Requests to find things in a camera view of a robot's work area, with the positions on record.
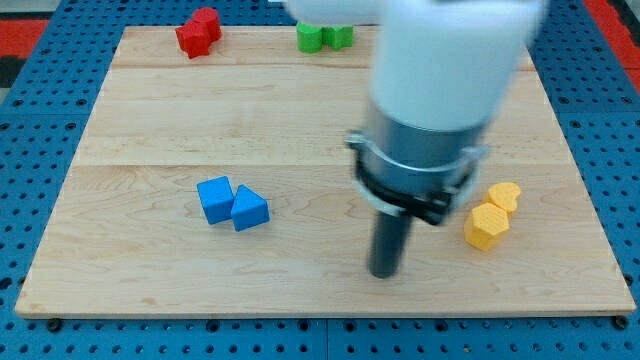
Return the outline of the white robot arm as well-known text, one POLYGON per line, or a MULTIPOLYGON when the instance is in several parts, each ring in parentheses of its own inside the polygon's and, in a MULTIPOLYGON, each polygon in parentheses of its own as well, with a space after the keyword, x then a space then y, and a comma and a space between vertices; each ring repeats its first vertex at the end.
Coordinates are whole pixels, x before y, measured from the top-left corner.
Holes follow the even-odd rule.
POLYGON ((377 210, 368 268, 393 276, 411 222, 440 225, 473 193, 496 116, 543 1, 288 0, 301 23, 375 25, 365 125, 349 133, 354 178, 377 210))

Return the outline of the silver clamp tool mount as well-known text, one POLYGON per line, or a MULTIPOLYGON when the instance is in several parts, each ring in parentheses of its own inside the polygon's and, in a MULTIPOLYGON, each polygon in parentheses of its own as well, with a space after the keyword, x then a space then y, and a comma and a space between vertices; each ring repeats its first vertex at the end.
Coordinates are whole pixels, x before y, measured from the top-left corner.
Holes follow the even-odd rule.
POLYGON ((487 123, 459 129, 409 125, 369 104, 365 124, 345 137, 354 151, 354 181, 375 209, 438 226, 470 196, 488 147, 487 123))

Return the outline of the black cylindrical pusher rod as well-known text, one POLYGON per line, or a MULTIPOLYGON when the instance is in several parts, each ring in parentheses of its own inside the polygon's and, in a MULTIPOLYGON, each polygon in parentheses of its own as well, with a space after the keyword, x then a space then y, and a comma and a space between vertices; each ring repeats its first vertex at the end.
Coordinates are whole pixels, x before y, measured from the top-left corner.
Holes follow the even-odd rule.
POLYGON ((398 216, 383 212, 377 214, 368 262, 373 276, 385 279, 397 273, 411 222, 412 217, 406 213, 398 216))

